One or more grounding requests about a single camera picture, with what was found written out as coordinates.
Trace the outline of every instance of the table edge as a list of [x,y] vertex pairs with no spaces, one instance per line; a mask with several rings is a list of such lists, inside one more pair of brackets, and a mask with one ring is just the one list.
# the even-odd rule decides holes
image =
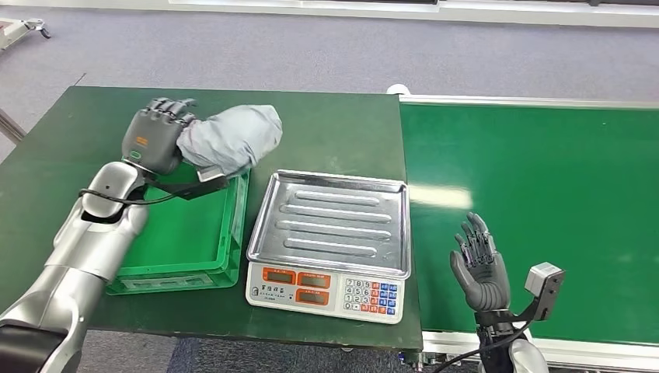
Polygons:
[[467,105],[594,107],[616,109],[659,109],[659,102],[554,99],[534,97],[399,95],[400,103],[455,103]]

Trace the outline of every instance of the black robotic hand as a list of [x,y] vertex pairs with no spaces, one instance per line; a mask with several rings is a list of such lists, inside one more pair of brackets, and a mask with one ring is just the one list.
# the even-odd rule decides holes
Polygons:
[[176,140],[183,129],[196,119],[187,112],[193,99],[175,101],[166,97],[153,99],[133,117],[121,144],[128,161],[156,175],[169,175],[183,160]]
[[466,240],[460,234],[455,240],[460,253],[451,251],[451,269],[460,287],[465,292],[469,307],[484,312],[494,309],[508,309],[511,303],[511,286],[504,258],[498,253],[487,225],[478,214],[469,212],[462,223]]

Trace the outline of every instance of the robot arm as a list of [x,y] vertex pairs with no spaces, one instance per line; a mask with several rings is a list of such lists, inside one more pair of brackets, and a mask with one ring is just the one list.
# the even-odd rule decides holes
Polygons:
[[[181,162],[176,139],[194,119],[183,114],[191,103],[155,99],[135,114],[122,144],[124,161],[104,165],[81,191],[41,275],[0,315],[0,371],[77,369],[94,308],[146,223],[146,184]],[[215,180],[203,193],[224,185]],[[183,188],[181,196],[199,195],[191,190]]]
[[[455,236],[461,252],[451,252],[451,269],[465,292],[467,304],[475,311],[480,339],[479,371],[549,372],[542,353],[526,340],[523,331],[532,321],[549,318],[565,272],[550,263],[534,266],[525,284],[534,299],[522,314],[513,314],[508,309],[511,291],[503,257],[483,219],[473,213],[468,213],[467,218],[472,227],[462,223],[466,240]],[[513,322],[520,321],[526,322],[525,326],[515,328]]]

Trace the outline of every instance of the scale keypad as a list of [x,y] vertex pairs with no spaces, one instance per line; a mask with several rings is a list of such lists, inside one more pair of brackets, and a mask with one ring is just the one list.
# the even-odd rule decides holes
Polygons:
[[348,278],[345,280],[343,309],[395,315],[398,312],[398,285]]

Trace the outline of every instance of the electronic weighing scale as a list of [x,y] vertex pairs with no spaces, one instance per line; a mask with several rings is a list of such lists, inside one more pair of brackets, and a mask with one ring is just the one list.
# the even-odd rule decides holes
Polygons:
[[407,185],[279,170],[247,257],[251,305],[395,324],[411,271]]

